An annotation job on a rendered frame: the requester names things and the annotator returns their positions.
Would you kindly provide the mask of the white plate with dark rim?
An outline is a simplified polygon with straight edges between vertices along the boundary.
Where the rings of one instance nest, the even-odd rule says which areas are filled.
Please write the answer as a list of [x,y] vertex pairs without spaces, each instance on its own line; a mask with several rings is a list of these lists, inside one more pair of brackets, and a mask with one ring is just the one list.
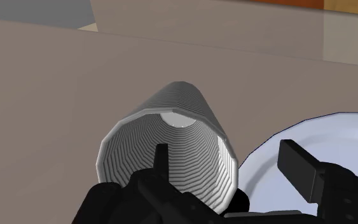
[[358,176],[358,113],[335,113],[304,120],[274,134],[240,166],[238,187],[247,194],[252,212],[317,213],[317,205],[307,203],[277,168],[282,139],[292,139],[316,159],[338,164]]

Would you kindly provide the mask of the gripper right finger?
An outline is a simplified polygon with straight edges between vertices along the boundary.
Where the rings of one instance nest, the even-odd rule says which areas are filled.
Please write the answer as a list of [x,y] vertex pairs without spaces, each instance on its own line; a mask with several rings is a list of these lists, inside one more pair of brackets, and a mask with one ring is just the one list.
[[280,141],[277,167],[308,203],[318,205],[324,224],[358,224],[358,176],[351,170],[317,160],[292,139]]

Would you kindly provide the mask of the white ribbed cup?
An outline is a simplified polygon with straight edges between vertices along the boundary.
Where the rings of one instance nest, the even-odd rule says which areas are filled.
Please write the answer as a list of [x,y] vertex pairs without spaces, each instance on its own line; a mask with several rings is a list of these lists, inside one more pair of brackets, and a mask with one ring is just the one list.
[[169,83],[122,118],[102,140],[99,182],[126,186],[133,172],[153,166],[166,143],[169,181],[221,214],[238,188],[238,160],[226,133],[196,86]]

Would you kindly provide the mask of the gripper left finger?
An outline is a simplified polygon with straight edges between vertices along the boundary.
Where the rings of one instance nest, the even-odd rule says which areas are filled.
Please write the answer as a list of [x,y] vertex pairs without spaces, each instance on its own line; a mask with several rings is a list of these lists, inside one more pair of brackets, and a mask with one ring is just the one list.
[[192,193],[169,183],[169,148],[157,144],[153,167],[135,171],[122,187],[98,183],[89,189],[71,224],[224,224]]

